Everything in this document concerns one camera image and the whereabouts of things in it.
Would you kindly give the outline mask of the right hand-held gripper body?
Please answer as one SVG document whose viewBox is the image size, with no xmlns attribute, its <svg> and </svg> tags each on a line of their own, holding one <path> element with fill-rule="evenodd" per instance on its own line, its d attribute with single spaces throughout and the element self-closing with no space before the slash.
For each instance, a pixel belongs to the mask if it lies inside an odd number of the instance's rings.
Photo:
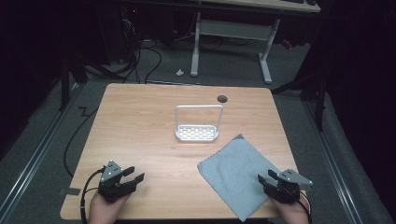
<svg viewBox="0 0 396 224">
<path fill-rule="evenodd" d="M 278 173 L 278 180 L 276 180 L 276 183 L 269 184 L 271 186 L 269 188 L 263 188 L 263 191 L 269 197 L 280 203 L 294 203 L 299 201 L 300 191 L 310 190 L 313 186 L 311 180 L 292 169 L 287 169 Z"/>
</svg>

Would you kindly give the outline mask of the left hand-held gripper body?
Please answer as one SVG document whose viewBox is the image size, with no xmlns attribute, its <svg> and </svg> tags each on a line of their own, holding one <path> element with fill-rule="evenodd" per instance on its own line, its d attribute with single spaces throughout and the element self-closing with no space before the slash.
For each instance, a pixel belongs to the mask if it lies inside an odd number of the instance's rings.
<svg viewBox="0 0 396 224">
<path fill-rule="evenodd" d="M 131 181 L 121 183 L 123 178 L 121 168 L 114 161 L 109 161 L 100 178 L 98 193 L 109 203 L 114 203 L 117 199 L 135 192 L 136 185 L 132 185 Z"/>
</svg>

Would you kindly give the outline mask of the grey cloth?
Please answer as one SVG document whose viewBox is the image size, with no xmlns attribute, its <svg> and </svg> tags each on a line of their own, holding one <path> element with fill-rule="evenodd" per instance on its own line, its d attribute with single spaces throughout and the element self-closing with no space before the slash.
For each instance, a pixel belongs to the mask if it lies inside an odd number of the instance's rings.
<svg viewBox="0 0 396 224">
<path fill-rule="evenodd" d="M 274 183 L 268 171 L 280 172 L 242 134 L 201 161 L 197 168 L 242 222 L 268 200 L 258 175 Z"/>
</svg>

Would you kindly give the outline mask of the white rack with handle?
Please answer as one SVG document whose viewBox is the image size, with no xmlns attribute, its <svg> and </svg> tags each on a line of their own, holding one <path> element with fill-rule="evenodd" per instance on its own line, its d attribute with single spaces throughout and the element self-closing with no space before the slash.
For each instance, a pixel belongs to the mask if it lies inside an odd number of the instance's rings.
<svg viewBox="0 0 396 224">
<path fill-rule="evenodd" d="M 178 105 L 176 137 L 181 142 L 213 142 L 219 135 L 222 105 Z"/>
</svg>

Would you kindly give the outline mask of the person's right hand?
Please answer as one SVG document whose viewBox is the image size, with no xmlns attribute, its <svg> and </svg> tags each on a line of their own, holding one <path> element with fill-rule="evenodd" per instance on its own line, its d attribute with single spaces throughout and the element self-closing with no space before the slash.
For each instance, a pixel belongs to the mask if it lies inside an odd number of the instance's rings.
<svg viewBox="0 0 396 224">
<path fill-rule="evenodd" d="M 269 200 L 275 205 L 287 224 L 310 224 L 308 214 L 303 209 L 303 206 L 309 209 L 310 203 L 304 196 L 300 197 L 299 203 L 293 204 L 280 203 L 273 198 L 269 198 Z"/>
</svg>

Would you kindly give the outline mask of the person's left hand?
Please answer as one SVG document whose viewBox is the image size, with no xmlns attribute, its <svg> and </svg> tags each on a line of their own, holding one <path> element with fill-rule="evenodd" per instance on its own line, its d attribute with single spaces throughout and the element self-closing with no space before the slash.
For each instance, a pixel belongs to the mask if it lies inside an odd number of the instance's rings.
<svg viewBox="0 0 396 224">
<path fill-rule="evenodd" d="M 114 203 L 106 201 L 99 193 L 95 193 L 90 202 L 89 224 L 114 224 L 121 208 L 130 198 L 130 194 L 117 199 Z"/>
</svg>

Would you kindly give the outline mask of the black metal stand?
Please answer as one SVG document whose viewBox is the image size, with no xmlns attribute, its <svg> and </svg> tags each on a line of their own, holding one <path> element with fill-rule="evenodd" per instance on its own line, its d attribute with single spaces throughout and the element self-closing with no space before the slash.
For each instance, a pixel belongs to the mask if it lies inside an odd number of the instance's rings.
<svg viewBox="0 0 396 224">
<path fill-rule="evenodd" d="M 63 111 L 69 102 L 70 77 L 73 77 L 78 84 L 85 84 L 88 80 L 82 58 L 77 54 L 68 54 L 62 61 L 60 111 Z"/>
<path fill-rule="evenodd" d="M 323 63 L 319 50 L 311 46 L 297 72 L 296 78 L 272 90 L 272 94 L 280 94 L 286 90 L 301 90 L 300 99 L 303 102 L 316 101 L 314 121 L 317 128 L 323 131 L 322 116 L 325 100 L 326 77 L 319 67 Z"/>
</svg>

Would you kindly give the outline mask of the dark computer tower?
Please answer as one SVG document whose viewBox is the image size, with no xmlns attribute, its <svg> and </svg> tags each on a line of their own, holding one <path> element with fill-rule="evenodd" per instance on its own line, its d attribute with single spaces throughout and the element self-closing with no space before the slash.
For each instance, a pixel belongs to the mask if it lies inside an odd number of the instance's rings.
<svg viewBox="0 0 396 224">
<path fill-rule="evenodd" d="M 135 7 L 120 6 L 121 30 L 125 39 L 124 59 L 131 61 L 140 42 L 140 31 Z"/>
</svg>

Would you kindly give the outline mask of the white-legged desk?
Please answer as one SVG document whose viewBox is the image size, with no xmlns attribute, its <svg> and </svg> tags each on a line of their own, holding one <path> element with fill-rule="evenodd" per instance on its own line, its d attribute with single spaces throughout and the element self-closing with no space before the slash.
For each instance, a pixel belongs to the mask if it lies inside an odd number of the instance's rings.
<svg viewBox="0 0 396 224">
<path fill-rule="evenodd" d="M 296 12 L 308 15 L 319 13 L 321 8 L 316 0 L 196 0 L 199 7 L 217 4 L 225 7 L 246 7 L 247 9 L 268 9 L 270 12 Z M 197 77 L 200 62 L 200 37 L 212 35 L 248 40 L 264 41 L 263 52 L 258 54 L 263 80 L 272 83 L 267 57 L 276 37 L 280 24 L 277 16 L 268 25 L 260 25 L 237 21 L 222 21 L 221 19 L 202 19 L 201 13 L 195 15 L 194 49 L 191 57 L 191 76 Z"/>
</svg>

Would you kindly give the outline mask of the metal floor rail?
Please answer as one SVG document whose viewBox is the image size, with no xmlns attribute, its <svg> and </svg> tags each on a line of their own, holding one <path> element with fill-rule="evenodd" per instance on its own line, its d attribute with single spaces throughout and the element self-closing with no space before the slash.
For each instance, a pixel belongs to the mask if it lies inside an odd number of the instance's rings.
<svg viewBox="0 0 396 224">
<path fill-rule="evenodd" d="M 340 169 L 332 154 L 330 145 L 325 137 L 325 134 L 318 128 L 318 125 L 316 124 L 313 106 L 310 103 L 303 102 L 303 107 L 319 140 L 321 154 L 327 166 L 338 198 L 345 210 L 349 224 L 362 224 L 361 215 L 354 203 L 347 183 L 340 172 Z"/>
<path fill-rule="evenodd" d="M 63 110 L 59 110 L 62 91 L 61 85 L 56 86 L 29 118 L 27 127 L 0 161 L 0 223 L 5 223 L 12 215 L 49 151 L 71 104 L 83 88 L 83 84 L 73 84 L 69 102 Z"/>
</svg>

